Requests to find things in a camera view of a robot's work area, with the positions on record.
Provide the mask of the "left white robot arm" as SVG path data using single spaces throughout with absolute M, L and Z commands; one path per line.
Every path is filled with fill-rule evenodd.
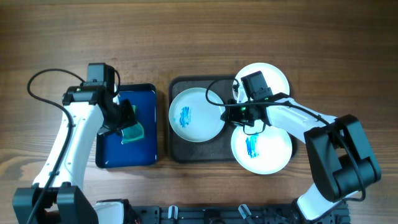
M 29 188 L 18 188 L 12 206 L 19 223 L 129 223 L 126 199 L 89 203 L 83 193 L 86 164 L 95 137 L 135 125 L 135 107 L 103 86 L 73 86 L 66 92 L 63 120 L 50 155 Z

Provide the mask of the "white plate blue stain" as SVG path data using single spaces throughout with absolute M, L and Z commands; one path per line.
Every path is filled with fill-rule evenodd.
M 169 123 L 173 131 L 190 142 L 205 142 L 216 137 L 224 128 L 221 115 L 223 100 L 205 88 L 189 88 L 179 93 L 169 108 Z

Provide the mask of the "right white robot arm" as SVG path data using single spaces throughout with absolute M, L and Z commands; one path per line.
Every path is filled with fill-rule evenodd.
M 294 222 L 315 223 L 347 201 L 362 202 L 366 187 L 381 179 L 381 168 L 359 120 L 317 113 L 284 93 L 257 101 L 225 104 L 222 119 L 245 128 L 256 120 L 263 129 L 275 127 L 307 148 L 313 185 L 297 198 Z

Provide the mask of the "green sponge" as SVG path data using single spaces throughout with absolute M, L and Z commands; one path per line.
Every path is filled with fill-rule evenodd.
M 136 119 L 136 106 L 126 104 L 123 111 L 121 144 L 128 144 L 144 138 L 144 127 Z

